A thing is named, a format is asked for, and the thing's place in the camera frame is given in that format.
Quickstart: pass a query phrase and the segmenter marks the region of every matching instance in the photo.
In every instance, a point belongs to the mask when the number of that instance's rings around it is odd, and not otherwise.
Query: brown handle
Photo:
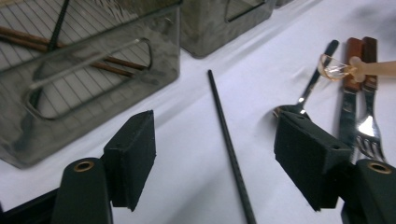
[[[350,37],[346,42],[346,64],[349,64],[351,57],[360,57],[362,55],[363,42],[357,38]],[[361,84],[349,75],[344,78],[344,88],[352,91],[360,91]]]
[[[363,38],[363,55],[362,61],[365,63],[376,63],[376,55],[377,55],[377,41],[371,37]],[[364,86],[373,88],[376,90],[377,88],[377,76],[366,76],[366,79],[363,83]]]

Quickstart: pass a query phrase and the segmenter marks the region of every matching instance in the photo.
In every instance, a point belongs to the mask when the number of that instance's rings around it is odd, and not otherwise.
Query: spoon
[[[338,47],[339,42],[337,40],[333,40],[329,46],[326,48],[326,55],[332,56],[335,52],[335,50]],[[304,104],[306,102],[306,99],[308,98],[309,94],[311,93],[311,91],[314,89],[315,84],[318,81],[318,78],[320,77],[320,72],[318,71],[318,69],[315,69],[315,73],[314,75],[311,77],[311,80],[308,83],[308,86],[305,88],[305,91],[303,93],[303,95],[298,99],[298,103],[296,105],[280,105],[278,107],[276,107],[273,111],[273,114],[276,118],[279,117],[279,114],[281,112],[287,111],[287,112],[291,112],[291,113],[295,113],[295,114],[300,114],[308,119],[309,118],[308,114],[306,113],[306,111],[304,110]]]

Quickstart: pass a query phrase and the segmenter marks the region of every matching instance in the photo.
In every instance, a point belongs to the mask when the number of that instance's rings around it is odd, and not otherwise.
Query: black stick
[[[228,155],[230,157],[231,166],[233,168],[233,177],[235,178],[236,186],[238,188],[239,197],[242,202],[242,206],[245,212],[245,218],[247,224],[255,224],[256,218],[253,214],[253,209],[248,198],[248,192],[245,187],[244,179],[242,178],[241,170],[239,169],[238,160],[236,159],[235,151],[233,150],[233,142],[231,141],[230,133],[228,132],[227,123],[224,118],[224,113],[221,108],[221,102],[219,99],[218,90],[216,88],[215,79],[213,78],[213,73],[211,70],[207,72],[210,80],[210,87],[212,88],[213,97],[215,98],[216,109],[218,110],[219,120],[221,124],[221,129],[223,132],[225,144],[227,146]]]

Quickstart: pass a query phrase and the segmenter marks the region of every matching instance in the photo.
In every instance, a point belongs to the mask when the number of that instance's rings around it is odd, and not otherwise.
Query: chopstick
[[[22,47],[26,47],[29,49],[35,49],[41,52],[47,52],[47,45],[49,44],[49,40],[44,37],[36,36],[36,35],[30,35],[26,34],[24,32],[8,29],[6,27],[0,26],[0,39],[7,41],[8,43],[12,44],[17,44]],[[56,44],[57,48],[64,48],[66,47],[65,44],[62,43],[57,43]],[[104,58],[104,61],[109,62],[109,63],[114,63],[126,67],[130,67],[133,69],[137,70],[143,70],[147,68],[144,65],[138,64],[138,63],[131,63],[127,62],[121,59],[117,59],[114,57],[106,57]],[[104,63],[92,63],[91,66],[107,70],[109,72],[113,72],[122,76],[132,76],[133,73],[127,72],[109,65],[106,65]]]

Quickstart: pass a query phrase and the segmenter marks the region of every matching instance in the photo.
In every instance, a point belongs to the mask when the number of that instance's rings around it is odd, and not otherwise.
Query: white table surface
[[[182,50],[174,83],[33,168],[0,161],[0,202],[9,210],[58,188],[67,164],[100,157],[129,117],[153,109],[157,158],[135,211],[114,208],[114,222],[245,223],[209,88],[206,72],[212,69],[258,223],[342,223],[342,200],[336,209],[314,212],[275,160],[272,109],[297,103],[332,39],[341,43],[335,58],[344,58],[348,38],[370,36],[378,40],[378,60],[395,61],[395,9],[389,0],[294,0],[204,59]],[[375,115],[385,154],[395,165],[396,78],[378,82]],[[341,82],[321,77],[305,105],[311,119],[334,136],[341,96]]]

